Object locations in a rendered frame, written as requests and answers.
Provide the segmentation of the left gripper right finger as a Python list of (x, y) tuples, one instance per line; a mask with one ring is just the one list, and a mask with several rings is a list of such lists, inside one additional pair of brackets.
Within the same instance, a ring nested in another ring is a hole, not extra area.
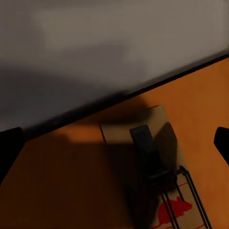
[(215, 138), (214, 145), (218, 151), (222, 154), (223, 158), (229, 165), (229, 129), (224, 127), (218, 127)]

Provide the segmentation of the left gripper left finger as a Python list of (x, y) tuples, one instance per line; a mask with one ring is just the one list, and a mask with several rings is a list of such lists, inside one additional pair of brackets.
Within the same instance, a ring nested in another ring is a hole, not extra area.
[(20, 127), (0, 132), (0, 184), (25, 145)]

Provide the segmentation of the mousetrap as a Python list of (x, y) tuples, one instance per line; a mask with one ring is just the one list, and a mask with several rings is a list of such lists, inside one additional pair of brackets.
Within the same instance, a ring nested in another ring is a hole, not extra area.
[(100, 127), (134, 229), (213, 229), (163, 104)]

